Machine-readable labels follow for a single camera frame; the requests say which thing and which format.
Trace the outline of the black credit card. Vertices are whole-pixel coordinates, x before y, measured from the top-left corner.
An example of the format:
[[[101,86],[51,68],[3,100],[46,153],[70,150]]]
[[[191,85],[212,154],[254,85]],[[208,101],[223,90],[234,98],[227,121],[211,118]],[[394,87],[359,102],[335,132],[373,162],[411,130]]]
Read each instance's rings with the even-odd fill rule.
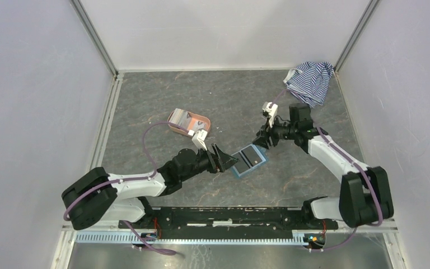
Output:
[[[234,157],[238,160],[238,162],[233,166],[233,168],[236,170],[236,173],[241,176],[242,173],[250,169],[250,165],[244,160],[239,152],[234,154]]]
[[[241,153],[250,167],[255,167],[266,161],[263,153],[255,145],[247,146],[241,150]]]

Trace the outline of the teal card holder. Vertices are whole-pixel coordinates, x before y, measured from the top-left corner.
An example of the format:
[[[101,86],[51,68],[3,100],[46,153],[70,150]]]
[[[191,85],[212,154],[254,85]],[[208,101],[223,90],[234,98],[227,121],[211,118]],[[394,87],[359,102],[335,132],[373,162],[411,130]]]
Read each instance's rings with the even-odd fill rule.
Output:
[[[239,161],[231,168],[236,178],[245,177],[255,169],[264,165],[268,158],[266,149],[254,144],[249,144],[232,154]]]

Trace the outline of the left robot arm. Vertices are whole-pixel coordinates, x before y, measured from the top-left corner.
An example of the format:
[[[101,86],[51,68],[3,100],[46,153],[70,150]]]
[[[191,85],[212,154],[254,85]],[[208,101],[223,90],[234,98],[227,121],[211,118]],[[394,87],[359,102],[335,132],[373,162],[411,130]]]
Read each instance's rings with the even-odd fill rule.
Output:
[[[63,191],[63,218],[74,230],[101,221],[129,221],[144,229],[153,223],[147,197],[173,194],[198,174],[223,173],[238,162],[213,144],[211,150],[182,149],[163,166],[143,174],[112,174],[95,167]]]

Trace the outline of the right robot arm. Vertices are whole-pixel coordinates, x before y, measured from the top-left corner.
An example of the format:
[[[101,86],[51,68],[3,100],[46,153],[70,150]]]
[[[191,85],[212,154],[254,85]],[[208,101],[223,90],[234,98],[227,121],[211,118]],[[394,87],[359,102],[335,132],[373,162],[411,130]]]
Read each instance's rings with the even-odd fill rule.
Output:
[[[343,150],[314,122],[309,105],[291,104],[288,120],[278,116],[277,111],[273,102],[264,103],[262,115],[266,122],[253,143],[269,149],[281,140],[293,141],[340,182],[339,196],[316,197],[303,203],[301,222],[305,227],[314,229],[326,219],[342,221],[350,228],[380,226],[393,217],[394,205],[384,168],[369,166]]]

